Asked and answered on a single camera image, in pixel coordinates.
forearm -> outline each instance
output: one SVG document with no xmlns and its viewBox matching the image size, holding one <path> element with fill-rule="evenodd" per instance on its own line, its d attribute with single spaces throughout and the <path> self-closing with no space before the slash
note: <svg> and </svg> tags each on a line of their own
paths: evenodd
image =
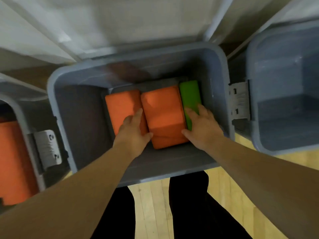
<svg viewBox="0 0 319 239">
<path fill-rule="evenodd" d="M 70 178 L 0 217 L 2 238 L 90 238 L 133 160 L 112 148 Z"/>
<path fill-rule="evenodd" d="M 207 149 L 253 203 L 289 238 L 315 238 L 319 171 L 221 138 Z"/>
</svg>

person's right arm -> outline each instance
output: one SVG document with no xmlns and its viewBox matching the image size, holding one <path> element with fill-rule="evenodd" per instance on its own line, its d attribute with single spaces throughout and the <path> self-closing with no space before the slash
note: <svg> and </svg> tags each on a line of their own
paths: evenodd
<svg viewBox="0 0 319 239">
<path fill-rule="evenodd" d="M 192 131 L 182 133 L 237 182 L 288 238 L 319 238 L 319 171 L 254 151 L 224 137 L 211 111 L 186 108 Z"/>
</svg>

person's left arm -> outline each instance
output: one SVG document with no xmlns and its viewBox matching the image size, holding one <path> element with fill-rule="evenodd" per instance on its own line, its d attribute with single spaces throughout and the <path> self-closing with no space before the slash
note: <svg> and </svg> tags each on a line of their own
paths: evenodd
<svg viewBox="0 0 319 239">
<path fill-rule="evenodd" d="M 125 170 L 152 137 L 141 135 L 142 112 L 124 120 L 100 158 L 0 216 L 0 237 L 90 238 Z"/>
</svg>

left hand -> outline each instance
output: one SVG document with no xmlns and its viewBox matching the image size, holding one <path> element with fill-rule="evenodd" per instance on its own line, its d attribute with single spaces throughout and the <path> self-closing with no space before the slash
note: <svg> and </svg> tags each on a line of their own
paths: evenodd
<svg viewBox="0 0 319 239">
<path fill-rule="evenodd" d="M 132 155 L 132 159 L 138 157 L 153 136 L 152 132 L 141 135 L 139 128 L 141 123 L 143 109 L 140 108 L 134 116 L 128 116 L 124 119 L 123 125 L 120 127 L 119 133 L 115 137 L 113 147 L 127 149 Z"/>
</svg>

gray plastic bin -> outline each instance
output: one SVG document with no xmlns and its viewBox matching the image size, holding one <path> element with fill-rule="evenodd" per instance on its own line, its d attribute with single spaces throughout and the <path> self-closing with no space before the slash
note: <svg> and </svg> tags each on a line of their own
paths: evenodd
<svg viewBox="0 0 319 239">
<path fill-rule="evenodd" d="M 43 191 L 60 181 L 70 171 L 70 167 L 45 90 L 0 74 L 1 104 L 8 104 L 15 113 L 22 130 L 39 190 Z M 42 167 L 38 148 L 34 140 L 34 133 L 43 130 L 54 131 L 62 156 L 61 164 L 54 165 L 46 170 Z"/>
<path fill-rule="evenodd" d="M 101 96 L 106 89 L 109 93 L 134 88 L 145 92 L 178 84 L 180 79 L 172 77 L 185 76 L 199 81 L 203 104 L 214 112 L 225 132 L 234 140 L 228 108 L 226 57 L 216 45 L 193 43 L 116 54 L 56 70 L 48 81 L 48 94 L 69 154 L 71 170 L 82 169 L 113 144 L 113 129 L 107 122 Z M 126 170 L 119 186 L 215 166 L 218 165 L 212 158 L 191 143 L 159 150 L 149 143 Z"/>
<path fill-rule="evenodd" d="M 319 147 L 318 21 L 264 31 L 228 65 L 232 82 L 249 82 L 251 120 L 236 132 L 270 155 Z"/>
</svg>

